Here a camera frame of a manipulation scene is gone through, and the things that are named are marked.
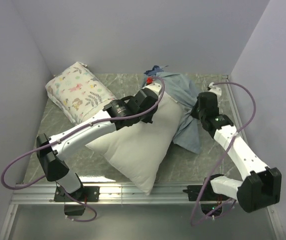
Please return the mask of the blue fish print pillowcase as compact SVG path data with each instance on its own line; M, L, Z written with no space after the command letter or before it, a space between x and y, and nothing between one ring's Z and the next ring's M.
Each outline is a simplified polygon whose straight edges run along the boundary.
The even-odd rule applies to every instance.
M198 120L191 116L191 112L197 102L200 90L184 74L167 72L163 66L155 65L152 69L145 71L144 75L142 87L147 85L148 77L157 76L162 78L165 84L165 92L182 107L183 115L172 142L194 154L199 154L201 152L201 141Z

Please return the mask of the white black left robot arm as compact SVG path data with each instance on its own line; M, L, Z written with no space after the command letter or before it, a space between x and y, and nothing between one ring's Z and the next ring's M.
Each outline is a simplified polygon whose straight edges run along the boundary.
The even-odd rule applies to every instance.
M134 96L112 100L93 117L51 137L40 134L36 155L49 182L56 182L72 201L84 195L83 183L65 163L70 155L86 144L138 122L152 123L164 90L143 88Z

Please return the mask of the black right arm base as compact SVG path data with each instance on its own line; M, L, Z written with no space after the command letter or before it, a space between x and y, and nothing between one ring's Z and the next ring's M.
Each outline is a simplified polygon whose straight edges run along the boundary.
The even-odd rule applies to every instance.
M197 197L201 193L201 188L202 185L200 184L188 185L186 189L183 189L182 191L188 195L189 202L195 202L197 200ZM228 199L229 198L225 195L214 193L211 185L208 184L203 191L203 194L200 199L201 210L206 215Z

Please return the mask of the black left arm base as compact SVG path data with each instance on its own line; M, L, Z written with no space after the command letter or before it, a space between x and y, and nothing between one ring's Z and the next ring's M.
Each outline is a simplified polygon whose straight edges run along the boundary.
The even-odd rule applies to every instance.
M66 194L63 187L57 186L53 201L55 203L64 204L64 214L70 220L75 222L91 222L97 218L98 214L89 204L97 203L99 201L99 195L99 186L83 186L76 192L68 194ZM93 217L88 220L79 219L87 210L93 213Z

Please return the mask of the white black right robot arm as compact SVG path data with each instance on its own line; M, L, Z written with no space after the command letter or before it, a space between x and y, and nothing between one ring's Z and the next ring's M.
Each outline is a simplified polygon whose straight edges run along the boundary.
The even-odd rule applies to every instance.
M200 120L203 129L227 152L241 175L241 180L231 179L222 174L211 175L203 187L203 194L207 199L214 200L219 195L232 198L238 201L247 213L280 201L281 172L260 160L239 136L231 119L219 113L216 93L200 93L191 116Z

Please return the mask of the white floral print pillow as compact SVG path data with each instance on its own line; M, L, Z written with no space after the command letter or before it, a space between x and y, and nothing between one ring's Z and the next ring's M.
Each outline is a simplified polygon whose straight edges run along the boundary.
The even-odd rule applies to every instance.
M47 95L74 125L93 117L115 95L81 62L75 62L54 76L46 86Z

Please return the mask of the aluminium front rail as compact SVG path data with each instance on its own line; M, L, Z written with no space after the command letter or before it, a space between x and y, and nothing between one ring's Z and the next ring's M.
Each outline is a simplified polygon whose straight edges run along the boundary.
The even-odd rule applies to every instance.
M182 183L157 183L149 195L141 192L132 183L118 182L93 182L85 183L87 187L99 187L93 192L96 202L86 201L90 206L97 205L172 205L194 204L189 200L187 192L190 182ZM15 190L10 203L13 205L75 205L72 201L56 201L58 194L55 183L34 184L28 188Z

